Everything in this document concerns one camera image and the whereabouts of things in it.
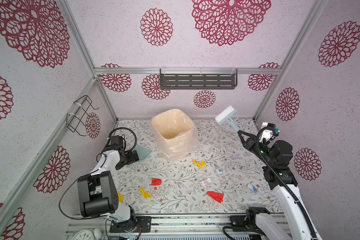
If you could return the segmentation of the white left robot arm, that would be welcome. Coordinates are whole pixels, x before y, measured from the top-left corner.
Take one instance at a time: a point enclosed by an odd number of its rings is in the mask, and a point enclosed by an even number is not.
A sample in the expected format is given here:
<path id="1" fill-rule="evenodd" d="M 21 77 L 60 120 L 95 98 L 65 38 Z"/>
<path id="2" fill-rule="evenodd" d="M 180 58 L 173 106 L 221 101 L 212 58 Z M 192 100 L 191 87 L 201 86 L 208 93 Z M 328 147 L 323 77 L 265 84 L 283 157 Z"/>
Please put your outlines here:
<path id="1" fill-rule="evenodd" d="M 121 203 L 112 174 L 129 163 L 125 140 L 109 137 L 98 164 L 77 180 L 79 206 L 84 218 L 109 217 L 121 225 L 137 223 L 132 207 Z"/>

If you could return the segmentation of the light blue white brush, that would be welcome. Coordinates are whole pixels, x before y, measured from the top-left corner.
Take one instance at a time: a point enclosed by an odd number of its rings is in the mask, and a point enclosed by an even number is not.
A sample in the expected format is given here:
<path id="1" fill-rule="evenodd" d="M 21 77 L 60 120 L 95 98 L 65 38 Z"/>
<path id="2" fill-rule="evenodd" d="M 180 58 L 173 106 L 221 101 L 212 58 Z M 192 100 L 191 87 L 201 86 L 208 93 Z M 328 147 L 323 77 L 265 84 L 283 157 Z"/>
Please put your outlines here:
<path id="1" fill-rule="evenodd" d="M 215 120 L 219 126 L 229 125 L 235 130 L 236 133 L 240 130 L 236 123 L 238 119 L 238 112 L 232 106 L 227 107 L 215 117 Z"/>

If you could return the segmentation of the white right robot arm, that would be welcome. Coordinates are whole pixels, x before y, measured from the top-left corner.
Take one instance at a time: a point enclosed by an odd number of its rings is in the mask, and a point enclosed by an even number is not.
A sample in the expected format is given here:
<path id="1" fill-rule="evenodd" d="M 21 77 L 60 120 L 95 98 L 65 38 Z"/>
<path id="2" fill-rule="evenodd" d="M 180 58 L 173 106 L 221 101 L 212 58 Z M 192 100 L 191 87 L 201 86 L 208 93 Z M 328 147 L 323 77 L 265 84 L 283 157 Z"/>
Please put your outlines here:
<path id="1" fill-rule="evenodd" d="M 297 180 L 289 168 L 293 157 L 292 145 L 277 140 L 272 147 L 268 147 L 270 141 L 262 138 L 265 131 L 271 132 L 271 138 L 279 134 L 273 127 L 264 127 L 257 135 L 242 130 L 238 131 L 238 135 L 243 147 L 264 163 L 264 178 L 281 204 L 291 233 L 287 234 L 270 212 L 260 207 L 247 210 L 249 231 L 263 234 L 269 240 L 320 240 L 322 237 L 308 214 Z"/>

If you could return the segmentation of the light blue plastic dustpan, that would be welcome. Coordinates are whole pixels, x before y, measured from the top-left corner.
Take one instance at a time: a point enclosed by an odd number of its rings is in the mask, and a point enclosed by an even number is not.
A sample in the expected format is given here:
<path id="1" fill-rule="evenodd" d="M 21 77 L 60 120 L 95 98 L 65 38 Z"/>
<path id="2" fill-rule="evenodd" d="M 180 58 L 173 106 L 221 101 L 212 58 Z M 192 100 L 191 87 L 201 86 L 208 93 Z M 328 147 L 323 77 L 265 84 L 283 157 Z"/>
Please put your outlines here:
<path id="1" fill-rule="evenodd" d="M 150 156 L 150 154 L 152 152 L 151 150 L 144 148 L 140 145 L 136 145 L 135 151 L 137 151 L 140 161 L 144 161 L 147 157 Z"/>

